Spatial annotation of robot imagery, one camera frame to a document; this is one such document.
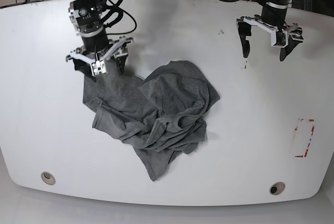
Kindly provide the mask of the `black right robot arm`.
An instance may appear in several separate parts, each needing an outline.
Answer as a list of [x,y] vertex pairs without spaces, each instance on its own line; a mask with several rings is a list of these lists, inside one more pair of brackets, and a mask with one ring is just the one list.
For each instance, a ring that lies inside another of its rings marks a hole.
[[83,45],[70,52],[66,61],[72,61],[75,70],[95,80],[108,72],[106,63],[116,62],[120,73],[124,72],[128,57],[128,44],[132,38],[120,33],[120,38],[111,40],[106,29],[119,23],[126,11],[120,5],[123,0],[113,3],[111,0],[75,0],[68,9],[69,18],[76,35],[80,36]]

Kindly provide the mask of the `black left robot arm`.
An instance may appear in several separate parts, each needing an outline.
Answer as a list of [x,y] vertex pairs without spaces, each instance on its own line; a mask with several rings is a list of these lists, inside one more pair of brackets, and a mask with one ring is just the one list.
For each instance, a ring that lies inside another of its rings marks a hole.
[[250,54],[247,37],[252,35],[252,27],[259,27],[270,34],[271,46],[280,49],[280,61],[284,61],[294,48],[304,41],[302,28],[296,23],[288,25],[285,21],[292,0],[255,1],[262,6],[261,14],[254,17],[242,16],[236,20],[243,57],[248,58]]

